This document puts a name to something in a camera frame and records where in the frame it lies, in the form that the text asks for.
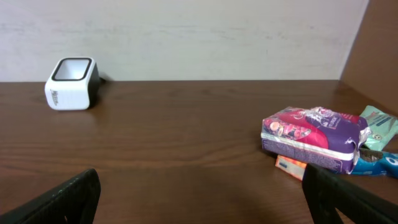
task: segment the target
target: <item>blue package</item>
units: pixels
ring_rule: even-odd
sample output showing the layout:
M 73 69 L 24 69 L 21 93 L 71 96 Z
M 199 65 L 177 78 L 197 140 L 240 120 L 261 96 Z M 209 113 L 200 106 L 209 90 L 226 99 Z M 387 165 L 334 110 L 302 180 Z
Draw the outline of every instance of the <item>blue package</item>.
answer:
M 398 154 L 360 149 L 354 175 L 388 175 L 398 178 Z

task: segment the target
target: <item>white container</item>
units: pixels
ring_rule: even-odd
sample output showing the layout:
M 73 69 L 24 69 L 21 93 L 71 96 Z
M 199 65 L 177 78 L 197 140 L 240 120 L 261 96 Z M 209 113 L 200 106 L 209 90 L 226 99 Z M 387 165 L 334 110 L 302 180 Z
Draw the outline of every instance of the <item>white container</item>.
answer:
M 45 83 L 47 103 L 54 110 L 85 110 L 94 105 L 100 76 L 94 59 L 61 59 Z

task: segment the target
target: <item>wooden table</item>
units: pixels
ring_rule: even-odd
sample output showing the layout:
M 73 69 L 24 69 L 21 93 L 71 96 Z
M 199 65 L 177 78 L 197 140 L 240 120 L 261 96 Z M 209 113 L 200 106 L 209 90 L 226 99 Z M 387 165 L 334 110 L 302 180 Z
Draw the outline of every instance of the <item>wooden table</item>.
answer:
M 59 112 L 44 83 L 0 84 L 0 213 L 94 167 L 95 223 L 311 223 L 301 183 L 261 150 L 262 119 L 384 110 L 338 81 L 116 82 L 100 95 Z M 395 179 L 343 177 L 398 202 Z

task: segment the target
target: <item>green package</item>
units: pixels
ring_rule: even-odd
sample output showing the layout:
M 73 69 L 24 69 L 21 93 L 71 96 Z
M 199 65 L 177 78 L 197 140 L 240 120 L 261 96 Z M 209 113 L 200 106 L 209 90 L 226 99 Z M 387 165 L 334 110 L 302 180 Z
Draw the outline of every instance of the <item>green package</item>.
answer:
M 396 117 L 383 113 L 381 110 L 367 106 L 361 117 L 365 118 L 372 133 L 364 143 L 372 150 L 381 151 L 384 146 L 398 132 L 398 120 Z

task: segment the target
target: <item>crinkled plastic wrapper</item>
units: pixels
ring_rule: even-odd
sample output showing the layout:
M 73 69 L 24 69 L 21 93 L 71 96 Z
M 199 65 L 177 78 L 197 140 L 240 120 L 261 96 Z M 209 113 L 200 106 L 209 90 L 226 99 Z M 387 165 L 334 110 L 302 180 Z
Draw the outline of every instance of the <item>crinkled plastic wrapper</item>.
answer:
M 359 116 L 288 107 L 262 121 L 261 139 L 265 150 L 350 174 L 369 133 Z

